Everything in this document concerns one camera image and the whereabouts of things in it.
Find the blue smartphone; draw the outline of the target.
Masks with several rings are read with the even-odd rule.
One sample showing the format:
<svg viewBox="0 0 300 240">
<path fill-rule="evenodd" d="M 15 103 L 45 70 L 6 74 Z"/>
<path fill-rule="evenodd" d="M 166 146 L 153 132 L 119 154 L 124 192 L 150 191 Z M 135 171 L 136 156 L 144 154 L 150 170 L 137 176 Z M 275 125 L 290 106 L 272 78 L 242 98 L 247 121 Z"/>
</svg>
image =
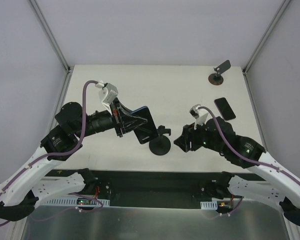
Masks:
<svg viewBox="0 0 300 240">
<path fill-rule="evenodd" d="M 157 127 L 147 106 L 142 106 L 133 110 L 131 115 L 146 120 L 146 123 L 141 124 L 133 130 L 141 145 L 146 144 L 159 136 Z"/>
</svg>

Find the black round-base phone stand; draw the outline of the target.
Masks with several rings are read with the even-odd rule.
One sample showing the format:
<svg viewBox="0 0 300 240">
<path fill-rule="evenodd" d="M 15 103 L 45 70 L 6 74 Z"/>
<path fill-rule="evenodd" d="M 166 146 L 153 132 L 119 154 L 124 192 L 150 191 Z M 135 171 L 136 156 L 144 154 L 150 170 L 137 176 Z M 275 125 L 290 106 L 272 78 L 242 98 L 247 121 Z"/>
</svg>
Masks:
<svg viewBox="0 0 300 240">
<path fill-rule="evenodd" d="M 149 150 L 156 156 L 163 156 L 171 150 L 171 141 L 166 135 L 170 137 L 172 130 L 160 125 L 157 133 L 158 137 L 149 142 Z"/>
</svg>

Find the brown-base phone stand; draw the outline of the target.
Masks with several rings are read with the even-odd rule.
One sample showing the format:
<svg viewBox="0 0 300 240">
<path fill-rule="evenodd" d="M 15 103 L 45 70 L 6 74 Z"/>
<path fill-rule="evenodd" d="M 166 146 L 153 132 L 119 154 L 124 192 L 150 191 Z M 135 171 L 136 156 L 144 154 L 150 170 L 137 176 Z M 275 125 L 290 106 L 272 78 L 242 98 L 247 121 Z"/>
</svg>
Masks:
<svg viewBox="0 0 300 240">
<path fill-rule="evenodd" d="M 208 81 L 214 86 L 221 85 L 224 82 L 224 78 L 222 74 L 224 74 L 230 68 L 231 68 L 231 62 L 229 60 L 224 61 L 222 64 L 220 64 L 219 66 L 213 69 L 214 73 L 208 76 Z"/>
</svg>

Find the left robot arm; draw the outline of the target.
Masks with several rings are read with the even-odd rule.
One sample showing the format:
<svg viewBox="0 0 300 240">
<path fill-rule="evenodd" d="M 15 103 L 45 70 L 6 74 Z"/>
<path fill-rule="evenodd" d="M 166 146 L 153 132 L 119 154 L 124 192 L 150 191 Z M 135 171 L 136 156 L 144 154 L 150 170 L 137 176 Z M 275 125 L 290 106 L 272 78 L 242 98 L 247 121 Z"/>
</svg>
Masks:
<svg viewBox="0 0 300 240">
<path fill-rule="evenodd" d="M 42 181 L 47 173 L 83 146 L 83 138 L 111 129 L 120 138 L 134 132 L 140 144 L 158 137 L 147 106 L 129 110 L 117 98 L 110 110 L 91 115 L 87 115 L 79 103 L 69 102 L 55 119 L 57 126 L 43 138 L 32 157 L 13 176 L 0 183 L 0 219 L 16 222 L 53 198 L 79 192 L 92 194 L 97 180 L 88 168 L 76 170 L 55 183 Z"/>
</svg>

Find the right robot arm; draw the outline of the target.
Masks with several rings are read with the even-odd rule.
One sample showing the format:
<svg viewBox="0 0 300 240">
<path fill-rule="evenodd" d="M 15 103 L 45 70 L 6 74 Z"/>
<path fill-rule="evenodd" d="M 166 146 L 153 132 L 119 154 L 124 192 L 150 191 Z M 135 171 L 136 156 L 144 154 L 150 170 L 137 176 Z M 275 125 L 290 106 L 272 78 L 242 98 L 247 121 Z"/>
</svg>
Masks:
<svg viewBox="0 0 300 240">
<path fill-rule="evenodd" d="M 173 142 L 183 152 L 206 148 L 231 164 L 248 170 L 268 182 L 250 183 L 234 173 L 223 172 L 210 192 L 222 199 L 229 194 L 265 204 L 300 227 L 300 178 L 282 166 L 266 149 L 250 137 L 237 135 L 232 125 L 220 117 L 186 124 Z"/>
</svg>

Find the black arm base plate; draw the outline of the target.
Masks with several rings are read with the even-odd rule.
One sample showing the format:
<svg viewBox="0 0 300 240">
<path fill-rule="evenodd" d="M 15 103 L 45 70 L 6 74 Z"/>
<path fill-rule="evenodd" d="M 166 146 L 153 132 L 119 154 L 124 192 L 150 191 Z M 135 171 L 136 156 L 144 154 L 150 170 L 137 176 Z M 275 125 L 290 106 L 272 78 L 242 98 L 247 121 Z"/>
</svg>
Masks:
<svg viewBox="0 0 300 240">
<path fill-rule="evenodd" d="M 200 203 L 231 199 L 223 172 L 158 172 L 94 170 L 96 182 L 80 195 L 97 194 L 111 207 L 199 209 Z"/>
</svg>

